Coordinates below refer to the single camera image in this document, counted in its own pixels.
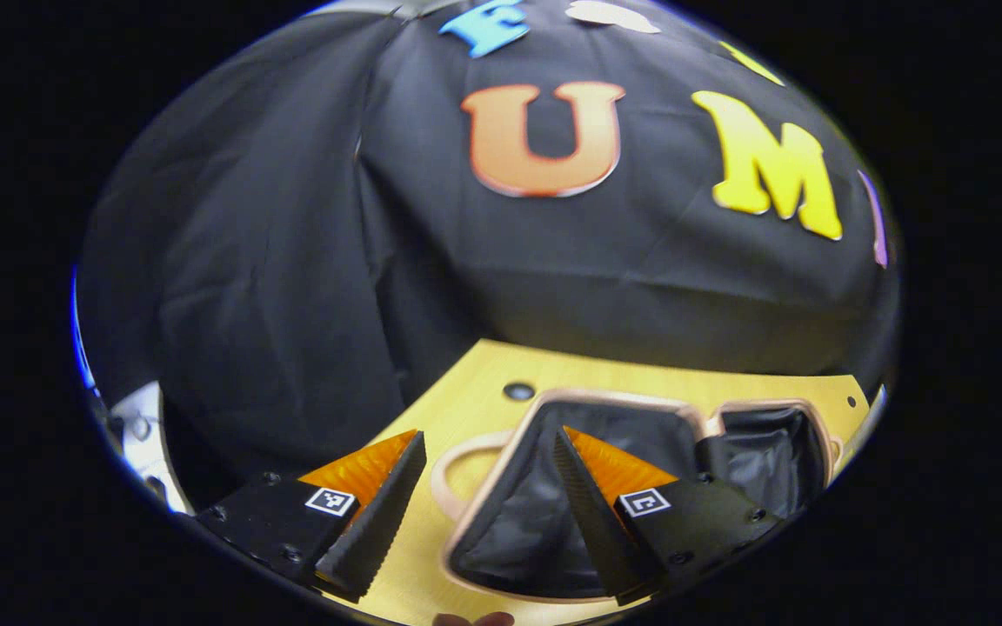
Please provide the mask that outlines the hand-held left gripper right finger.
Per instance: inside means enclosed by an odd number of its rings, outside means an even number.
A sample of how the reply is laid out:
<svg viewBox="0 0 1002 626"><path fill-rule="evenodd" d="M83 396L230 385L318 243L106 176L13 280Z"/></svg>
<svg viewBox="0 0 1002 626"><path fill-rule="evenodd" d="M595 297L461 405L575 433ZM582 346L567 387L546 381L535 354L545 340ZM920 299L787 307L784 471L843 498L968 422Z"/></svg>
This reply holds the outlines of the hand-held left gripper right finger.
<svg viewBox="0 0 1002 626"><path fill-rule="evenodd" d="M592 565L620 605L684 593L747 555L782 524L728 479L723 436L696 443L674 476L588 433L561 427L553 459Z"/></svg>

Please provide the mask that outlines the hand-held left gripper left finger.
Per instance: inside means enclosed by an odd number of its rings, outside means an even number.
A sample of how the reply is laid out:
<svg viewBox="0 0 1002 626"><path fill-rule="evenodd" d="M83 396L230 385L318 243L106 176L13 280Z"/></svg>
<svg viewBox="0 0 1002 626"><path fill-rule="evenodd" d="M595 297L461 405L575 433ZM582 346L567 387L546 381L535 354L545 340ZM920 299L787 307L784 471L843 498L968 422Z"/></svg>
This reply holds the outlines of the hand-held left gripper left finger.
<svg viewBox="0 0 1002 626"><path fill-rule="evenodd" d="M356 603L384 563L426 460L423 431L406 430L305 475L266 471L197 521L276 575Z"/></svg>

